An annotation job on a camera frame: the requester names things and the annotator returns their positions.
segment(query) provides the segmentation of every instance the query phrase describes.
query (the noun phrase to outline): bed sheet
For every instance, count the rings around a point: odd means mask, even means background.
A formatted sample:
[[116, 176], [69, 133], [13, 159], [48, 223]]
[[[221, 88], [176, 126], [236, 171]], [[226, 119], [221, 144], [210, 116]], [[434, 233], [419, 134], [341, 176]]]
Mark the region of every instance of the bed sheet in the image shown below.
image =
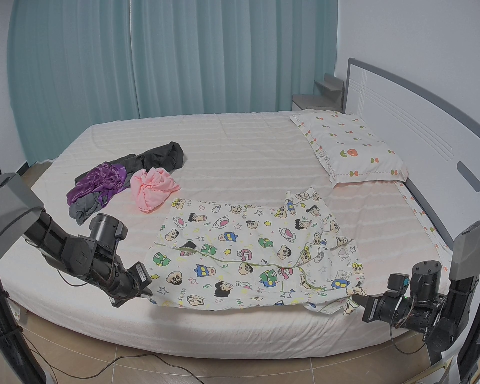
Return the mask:
[[[190, 115], [116, 121], [84, 131], [33, 186], [47, 212], [67, 232], [88, 235], [68, 216], [73, 179], [101, 163], [180, 143], [183, 168], [172, 177], [181, 190], [152, 213], [140, 212], [130, 190], [101, 212], [128, 227], [118, 246], [126, 267], [142, 261], [178, 197], [280, 206], [285, 191], [313, 187], [333, 211], [345, 236], [356, 239], [365, 261], [365, 286], [386, 290], [390, 273], [410, 273], [421, 260], [438, 260], [435, 248], [397, 187], [389, 181], [334, 189], [291, 112]], [[156, 352], [202, 358], [273, 359], [327, 356], [382, 343], [388, 325], [350, 316], [313, 313], [301, 305], [221, 312], [158, 307], [135, 299], [113, 308], [99, 289], [66, 285], [36, 249], [18, 240], [0, 260], [11, 298], [39, 316], [106, 341]], [[78, 280], [67, 276], [72, 283]], [[442, 290], [447, 289], [443, 274]], [[402, 330], [394, 330], [399, 335]]]

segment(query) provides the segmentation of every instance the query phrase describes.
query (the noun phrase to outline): white pillow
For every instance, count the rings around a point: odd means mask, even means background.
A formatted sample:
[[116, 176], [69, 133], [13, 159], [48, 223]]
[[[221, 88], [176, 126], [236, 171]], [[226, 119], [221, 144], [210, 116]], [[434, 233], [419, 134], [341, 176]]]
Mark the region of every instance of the white pillow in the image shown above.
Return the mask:
[[337, 183], [400, 180], [407, 166], [356, 115], [317, 111], [290, 116], [309, 141], [320, 164]]

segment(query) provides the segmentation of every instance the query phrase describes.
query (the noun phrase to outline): wooden floor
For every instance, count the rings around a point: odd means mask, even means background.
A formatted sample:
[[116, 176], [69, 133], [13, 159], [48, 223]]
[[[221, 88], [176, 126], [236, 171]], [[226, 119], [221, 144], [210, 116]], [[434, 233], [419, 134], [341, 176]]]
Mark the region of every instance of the wooden floor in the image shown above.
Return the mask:
[[[44, 163], [31, 167], [23, 179], [33, 185], [48, 166], [49, 163]], [[51, 365], [75, 376], [94, 375], [118, 356], [145, 353], [81, 335], [33, 313], [27, 314], [22, 326], [24, 335]], [[401, 349], [412, 351], [421, 345], [421, 338], [409, 332], [398, 337], [396, 343]], [[189, 369], [206, 384], [400, 384], [430, 366], [425, 348], [407, 356], [397, 352], [391, 342], [311, 359], [217, 360], [159, 356], [171, 364]], [[38, 360], [49, 369], [40, 358]], [[185, 371], [171, 368], [154, 357], [121, 359], [89, 380], [74, 379], [59, 371], [56, 375], [59, 384], [198, 383]], [[0, 383], [19, 383], [4, 360], [0, 360]]]

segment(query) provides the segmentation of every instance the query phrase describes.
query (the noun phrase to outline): cartoon print pajamas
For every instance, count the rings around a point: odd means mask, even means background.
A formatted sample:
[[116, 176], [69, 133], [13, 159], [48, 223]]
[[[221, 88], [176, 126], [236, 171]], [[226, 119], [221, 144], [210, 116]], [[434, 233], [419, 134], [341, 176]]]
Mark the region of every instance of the cartoon print pajamas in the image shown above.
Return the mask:
[[176, 199], [145, 266], [151, 302], [218, 311], [303, 304], [350, 313], [365, 295], [357, 245], [312, 188], [280, 208]]

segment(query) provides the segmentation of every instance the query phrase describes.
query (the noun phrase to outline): wall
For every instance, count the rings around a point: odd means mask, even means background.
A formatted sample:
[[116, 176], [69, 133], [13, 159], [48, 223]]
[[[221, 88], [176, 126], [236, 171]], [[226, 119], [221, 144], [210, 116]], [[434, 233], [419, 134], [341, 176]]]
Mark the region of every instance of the wall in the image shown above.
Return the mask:
[[480, 1], [338, 0], [336, 76], [349, 57], [404, 77], [480, 121]]
[[10, 107], [7, 78], [7, 40], [13, 0], [0, 0], [0, 169], [16, 172], [25, 163], [15, 118]]

